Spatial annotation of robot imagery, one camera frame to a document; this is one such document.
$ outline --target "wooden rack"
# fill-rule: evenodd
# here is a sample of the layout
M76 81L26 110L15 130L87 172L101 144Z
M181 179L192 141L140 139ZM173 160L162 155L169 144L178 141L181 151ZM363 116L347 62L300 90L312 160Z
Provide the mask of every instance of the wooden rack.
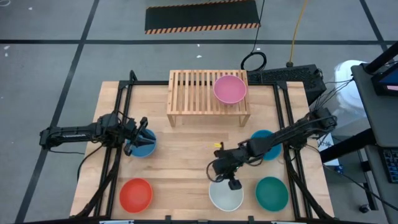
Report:
M235 105L222 104L213 92L213 83L224 75L234 75L248 86L245 70L171 70L167 116L175 126L177 116L238 116L240 126L250 117L249 92Z

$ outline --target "black and orange striped mat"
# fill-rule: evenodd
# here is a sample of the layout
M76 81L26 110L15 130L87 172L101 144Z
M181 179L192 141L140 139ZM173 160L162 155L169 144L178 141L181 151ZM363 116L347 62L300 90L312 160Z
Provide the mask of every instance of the black and orange striped mat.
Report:
M248 29L259 25L255 0L154 6L146 11L145 34Z

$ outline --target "green bowl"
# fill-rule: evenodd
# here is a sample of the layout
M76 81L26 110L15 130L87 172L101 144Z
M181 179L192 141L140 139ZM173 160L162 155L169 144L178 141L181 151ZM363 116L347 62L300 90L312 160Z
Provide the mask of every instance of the green bowl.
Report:
M289 193L285 184L275 177L265 177L257 183L256 199L259 205L270 212L285 208Z

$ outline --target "wooden tabletop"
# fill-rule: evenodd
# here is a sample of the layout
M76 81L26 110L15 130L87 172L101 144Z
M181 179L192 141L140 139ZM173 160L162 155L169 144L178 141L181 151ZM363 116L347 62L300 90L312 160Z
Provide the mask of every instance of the wooden tabletop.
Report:
M117 87L118 82L103 82L94 121L99 116L112 112ZM299 82L288 82L288 88L294 120L298 120L308 113L305 90L303 84ZM163 220L166 215L171 215L173 220L247 220L248 216L253 215L255 220L294 220L290 194L289 202L281 212L265 211L257 204L254 196L257 182L267 176L279 178L289 189L282 154L273 161L263 162L259 167L239 168L236 177L243 185L244 201L236 211L218 210L208 196L210 181L206 177L205 168L215 158L213 151L217 148L214 147L214 143L223 141L225 149L231 149L235 148L238 142L250 138L257 130L268 129L273 132L279 130L272 87L249 87L252 115L245 127L239 127L236 117L188 116L177 117L177 125L172 128L166 116L167 93L167 85L133 86L129 116L138 121L143 116L148 117L147 128L155 132L157 147L150 157L144 159L122 155L112 218ZM282 91L280 98L287 125ZM315 140L308 140L308 143L317 146ZM89 142L86 154L98 146L99 144ZM83 164L71 215L78 213L97 190L104 154L105 148L93 154ZM319 153L306 147L301 150L301 155L309 191L323 209L333 216ZM132 214L121 207L119 191L124 183L135 177L149 181L154 191L154 198L147 210ZM298 188L297 197L300 214L305 217L302 194ZM104 194L101 214L105 213L107 201L108 192Z

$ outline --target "bowl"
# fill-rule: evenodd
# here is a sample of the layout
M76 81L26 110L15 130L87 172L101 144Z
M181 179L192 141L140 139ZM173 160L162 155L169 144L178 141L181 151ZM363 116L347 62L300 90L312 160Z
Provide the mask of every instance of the bowl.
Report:
M234 75L225 75L214 83L214 95L226 105L234 105L243 100L247 88L242 79Z
M231 190L229 180L219 183L212 182L209 186L209 197L213 205L224 212L232 212L238 209L243 202L243 188Z
M148 181L135 178L127 181L120 190L119 200L123 209L130 213L145 210L152 201L153 191Z
M259 205L270 212L284 209L289 200L285 184L276 177L265 177L256 185L256 199Z
M265 138L265 137L270 136L271 134L272 134L272 131L258 130L251 136L251 138ZM275 159L276 157L278 157L280 152L282 152L281 144L272 147L271 150L269 152L267 152L263 158L265 161L271 161L271 160Z
M155 137L155 133L153 131L151 131L150 129L146 129L148 131L148 133L150 135L152 135L153 137ZM145 146L140 146L140 147L136 147L136 146L130 146L131 149L131 155L138 157L138 158L145 158L150 156L152 153L154 153L156 148L156 140L154 141L153 144L149 144L149 145L145 145Z

